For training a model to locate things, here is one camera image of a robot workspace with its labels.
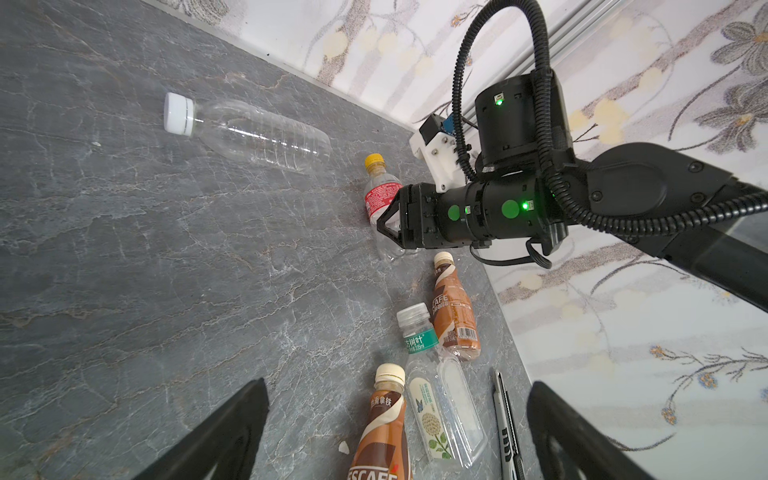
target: bottle label barcode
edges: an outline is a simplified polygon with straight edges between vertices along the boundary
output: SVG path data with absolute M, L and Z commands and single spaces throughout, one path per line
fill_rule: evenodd
M 460 339 L 471 339 L 471 340 L 478 339 L 478 333 L 473 329 L 459 327 L 457 330 L 458 330 L 457 336 Z

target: floral wallpaper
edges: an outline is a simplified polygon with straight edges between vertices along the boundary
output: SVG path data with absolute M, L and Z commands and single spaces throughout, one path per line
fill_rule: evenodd
M 488 0 L 145 0 L 236 38 L 409 128 L 445 112 L 466 28 Z M 540 0 L 556 25 L 587 0 Z M 467 62 L 467 105 L 530 46 L 520 12 L 486 25 Z
M 767 28 L 765 0 L 627 2 L 553 59 L 577 155 L 650 141 L 768 187 Z M 765 478 L 768 314 L 581 227 L 551 258 L 486 267 L 531 379 L 656 478 Z

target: clear plastic water bottle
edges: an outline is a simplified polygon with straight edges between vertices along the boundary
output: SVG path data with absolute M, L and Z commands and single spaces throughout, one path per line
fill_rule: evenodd
M 394 262 L 403 255 L 416 253 L 416 250 L 404 250 L 400 245 L 391 241 L 383 233 L 376 229 L 376 221 L 384 214 L 384 210 L 392 203 L 397 190 L 402 188 L 400 180 L 386 171 L 384 157 L 379 154 L 370 154 L 366 157 L 366 170 L 370 179 L 366 185 L 366 211 L 376 239 L 376 249 L 379 257 L 386 262 Z M 387 227 L 400 230 L 400 216 L 393 215 L 387 221 Z
M 198 137 L 235 161 L 252 161 L 285 170 L 317 174 L 328 168 L 331 144 L 324 132 L 239 100 L 198 104 L 165 94 L 165 130 Z
M 440 346 L 424 303 L 397 312 L 408 347 L 406 393 L 427 458 L 440 470 L 471 467 L 488 444 L 458 359 Z

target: robotic arm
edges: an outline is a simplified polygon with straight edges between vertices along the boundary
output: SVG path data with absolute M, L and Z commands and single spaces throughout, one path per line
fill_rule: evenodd
M 473 168 L 460 109 L 465 59 L 482 25 L 507 6 L 520 8 L 528 18 L 536 68 L 492 85 L 475 99 L 482 153 Z M 490 265 L 551 268 L 546 256 L 568 236 L 569 226 L 582 225 L 611 233 L 768 310 L 763 286 L 768 254 L 728 234 L 742 217 L 768 210 L 768 193 L 656 144 L 624 144 L 592 162 L 577 159 L 535 0 L 491 0 L 478 13 L 459 50 L 453 84 L 452 118 L 432 115 L 417 135 L 425 146 L 436 139 L 451 148 L 455 144 L 455 162 L 469 182 L 447 189 L 446 176 L 434 174 L 437 157 L 429 157 L 438 149 L 428 152 L 438 185 L 403 187 L 379 218 L 379 232 L 406 249 L 469 246 L 475 258 Z M 398 212 L 401 230 L 394 231 L 386 221 Z M 505 238 L 528 238 L 528 255 L 497 261 L 476 253 Z M 534 244 L 541 245 L 540 253 Z

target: green label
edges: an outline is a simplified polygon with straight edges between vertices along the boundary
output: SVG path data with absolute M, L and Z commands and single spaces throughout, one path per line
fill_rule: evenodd
M 406 337 L 406 346 L 408 353 L 419 353 L 426 349 L 431 349 L 437 345 L 437 333 L 435 329 L 429 329 L 426 332 L 416 333 Z

